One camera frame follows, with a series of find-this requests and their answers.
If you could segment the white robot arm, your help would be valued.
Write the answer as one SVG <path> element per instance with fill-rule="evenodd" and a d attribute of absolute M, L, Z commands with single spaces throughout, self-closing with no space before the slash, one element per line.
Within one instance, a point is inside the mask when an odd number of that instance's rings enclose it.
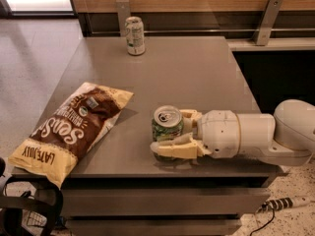
<path fill-rule="evenodd" d="M 233 158 L 245 153 L 262 162 L 300 166 L 315 152 L 315 109 L 289 99 L 273 114 L 159 107 L 152 120 L 151 151 L 158 158 Z"/>

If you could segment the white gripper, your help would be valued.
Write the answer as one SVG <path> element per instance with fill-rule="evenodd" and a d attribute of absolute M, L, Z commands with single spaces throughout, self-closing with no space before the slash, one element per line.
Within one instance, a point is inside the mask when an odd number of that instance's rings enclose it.
<path fill-rule="evenodd" d="M 235 157 L 240 147 L 240 128 L 237 116 L 230 110 L 212 110 L 202 116 L 195 109 L 180 109 L 184 135 L 173 140 L 152 142 L 151 151 L 159 156 L 196 159 Z M 197 127 L 197 137 L 190 133 Z"/>

